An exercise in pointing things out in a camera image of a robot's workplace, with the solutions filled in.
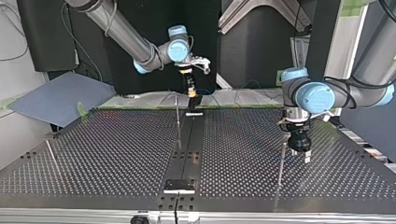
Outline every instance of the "metal rod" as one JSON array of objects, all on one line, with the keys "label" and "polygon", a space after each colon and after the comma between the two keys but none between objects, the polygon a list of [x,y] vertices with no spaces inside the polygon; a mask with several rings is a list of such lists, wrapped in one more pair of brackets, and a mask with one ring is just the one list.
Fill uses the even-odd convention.
[{"label": "metal rod", "polygon": [[281,151],[280,166],[279,166],[279,177],[277,179],[277,186],[279,188],[282,186],[282,175],[283,175],[283,166],[285,164],[286,146],[287,143],[282,143],[282,151]]},{"label": "metal rod", "polygon": [[[72,0],[66,0],[66,2],[72,7],[76,5]],[[100,28],[106,30],[113,12],[114,6],[105,0],[98,7],[86,11],[86,14]],[[152,50],[149,42],[136,31],[119,11],[114,16],[108,34],[136,61],[144,63],[151,59]]]},{"label": "metal rod", "polygon": [[46,143],[47,143],[47,147],[49,148],[50,156],[52,157],[53,160],[56,160],[55,155],[53,154],[53,151],[52,151],[52,146],[50,145],[50,140],[47,139]]},{"label": "metal rod", "polygon": [[175,92],[175,105],[176,105],[176,113],[177,113],[177,126],[180,128],[180,114],[178,113],[178,98],[177,92]]}]

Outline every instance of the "metal bar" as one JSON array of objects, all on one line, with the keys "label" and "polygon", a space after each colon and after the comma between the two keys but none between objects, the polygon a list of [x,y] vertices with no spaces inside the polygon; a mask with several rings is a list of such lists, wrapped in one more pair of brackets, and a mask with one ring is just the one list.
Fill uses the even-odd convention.
[{"label": "metal bar", "polygon": [[[239,21],[256,7],[273,7],[291,25],[295,25],[300,4],[297,0],[234,0],[219,20],[219,31],[227,34]],[[311,23],[305,12],[300,9],[296,29],[301,32]]]},{"label": "metal bar", "polygon": [[282,186],[283,165],[285,164],[286,146],[287,143],[282,143],[280,166],[279,166],[279,177],[277,179],[277,186],[279,188]]},{"label": "metal bar", "polygon": [[49,149],[49,153],[50,153],[51,158],[53,160],[55,160],[56,158],[55,158],[55,155],[53,154],[52,146],[50,145],[50,140],[49,139],[46,140],[46,144],[47,144],[47,148]]},{"label": "metal bar", "polygon": [[[73,0],[67,0],[66,2],[70,6],[76,5],[76,1]],[[100,28],[105,30],[113,12],[113,5],[106,0],[86,11],[86,14]],[[152,57],[149,42],[136,31],[119,11],[114,16],[113,22],[108,29],[108,34],[136,61],[144,63]]]},{"label": "metal bar", "polygon": [[396,25],[388,17],[382,24],[352,74],[359,81],[371,85],[388,84],[396,76]]}]

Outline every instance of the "table surface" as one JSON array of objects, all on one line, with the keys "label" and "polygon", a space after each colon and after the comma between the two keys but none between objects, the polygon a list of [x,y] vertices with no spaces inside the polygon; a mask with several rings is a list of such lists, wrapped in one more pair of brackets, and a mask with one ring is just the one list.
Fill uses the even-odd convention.
[{"label": "table surface", "polygon": [[[0,208],[396,214],[396,175],[313,120],[312,161],[287,150],[279,109],[98,110],[0,171]],[[194,185],[164,194],[168,179]]]}]

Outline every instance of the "metal post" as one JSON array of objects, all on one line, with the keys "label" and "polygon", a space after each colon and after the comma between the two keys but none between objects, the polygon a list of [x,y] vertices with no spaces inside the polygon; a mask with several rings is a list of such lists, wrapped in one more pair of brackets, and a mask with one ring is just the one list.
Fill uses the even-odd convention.
[{"label": "metal post", "polygon": [[56,160],[55,154],[53,154],[52,146],[51,146],[51,144],[50,144],[50,140],[49,140],[49,139],[46,139],[46,144],[47,144],[47,147],[49,148],[49,154],[50,154],[50,156],[52,157],[53,160]]},{"label": "metal post", "polygon": [[280,166],[279,166],[279,177],[277,179],[277,186],[279,188],[282,186],[282,175],[283,175],[283,166],[285,164],[286,146],[287,146],[287,143],[282,143]]}]

